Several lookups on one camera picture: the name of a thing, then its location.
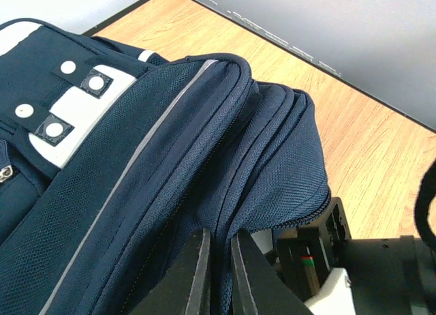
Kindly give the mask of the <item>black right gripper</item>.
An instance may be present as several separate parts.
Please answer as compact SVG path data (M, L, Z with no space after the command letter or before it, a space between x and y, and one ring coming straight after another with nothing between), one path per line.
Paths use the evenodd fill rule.
M315 296L340 265L341 250L351 238L339 197L311 223L284 230L276 251L285 285L299 298Z

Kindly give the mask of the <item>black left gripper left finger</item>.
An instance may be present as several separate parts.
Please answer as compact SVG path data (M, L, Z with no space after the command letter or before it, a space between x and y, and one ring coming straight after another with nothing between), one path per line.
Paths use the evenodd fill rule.
M209 314L211 306L211 233L196 231L163 279L131 314Z

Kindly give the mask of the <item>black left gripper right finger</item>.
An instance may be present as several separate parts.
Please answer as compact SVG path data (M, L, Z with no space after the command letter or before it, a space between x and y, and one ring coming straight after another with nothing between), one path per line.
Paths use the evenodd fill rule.
M231 240L233 314L311 314L280 280L251 235L240 230Z

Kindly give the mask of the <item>navy blue student backpack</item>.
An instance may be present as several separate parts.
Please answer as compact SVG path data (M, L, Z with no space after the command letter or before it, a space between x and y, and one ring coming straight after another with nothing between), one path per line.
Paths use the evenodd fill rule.
M126 314L207 229L211 313L230 314L232 237L330 203L314 112L236 55L2 24L1 313Z

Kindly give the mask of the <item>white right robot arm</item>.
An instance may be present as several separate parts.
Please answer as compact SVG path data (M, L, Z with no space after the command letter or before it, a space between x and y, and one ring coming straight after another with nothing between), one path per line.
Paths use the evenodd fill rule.
M313 314L434 314L435 165L424 174L413 219L418 237L354 239L342 200L277 236L279 274Z

